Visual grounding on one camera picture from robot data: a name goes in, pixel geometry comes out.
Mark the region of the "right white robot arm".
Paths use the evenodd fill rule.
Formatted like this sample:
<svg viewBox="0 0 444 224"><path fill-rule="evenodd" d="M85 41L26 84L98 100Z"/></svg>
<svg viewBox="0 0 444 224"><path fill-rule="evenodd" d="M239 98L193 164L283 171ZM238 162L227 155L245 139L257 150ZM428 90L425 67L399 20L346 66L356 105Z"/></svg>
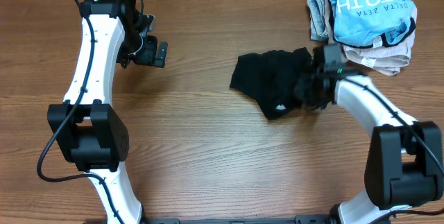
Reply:
<svg viewBox="0 0 444 224"><path fill-rule="evenodd" d="M404 113L355 69L303 73L293 93L314 109L344 108L370 137L364 189L329 214L297 216L297 223L389 223L400 214L443 214L419 210L443 197L442 134L433 121Z"/></svg>

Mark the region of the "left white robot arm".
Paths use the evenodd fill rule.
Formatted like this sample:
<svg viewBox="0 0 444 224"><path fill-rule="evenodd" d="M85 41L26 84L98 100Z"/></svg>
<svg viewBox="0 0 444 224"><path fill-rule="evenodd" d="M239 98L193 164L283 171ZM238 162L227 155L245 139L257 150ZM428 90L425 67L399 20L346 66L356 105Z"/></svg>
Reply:
<svg viewBox="0 0 444 224"><path fill-rule="evenodd" d="M128 129L112 107L118 65L165 66L168 44L151 35L155 17L137 9L137 1L75 1L83 28L78 62L63 102L48 108L53 135L37 162L38 176L51 182L42 164L57 143L65 160L80 172L57 182L88 178L105 208L106 223L148 221L126 170Z"/></svg>

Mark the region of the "black t-shirt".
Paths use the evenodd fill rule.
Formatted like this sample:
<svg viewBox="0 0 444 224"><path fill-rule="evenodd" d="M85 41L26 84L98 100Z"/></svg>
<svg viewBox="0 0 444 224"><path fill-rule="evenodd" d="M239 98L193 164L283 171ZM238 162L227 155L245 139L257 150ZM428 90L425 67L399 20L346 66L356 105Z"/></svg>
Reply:
<svg viewBox="0 0 444 224"><path fill-rule="evenodd" d="M310 67L311 55L305 47L240 55L230 88L254 99L268 120L279 119L302 106L293 90Z"/></svg>

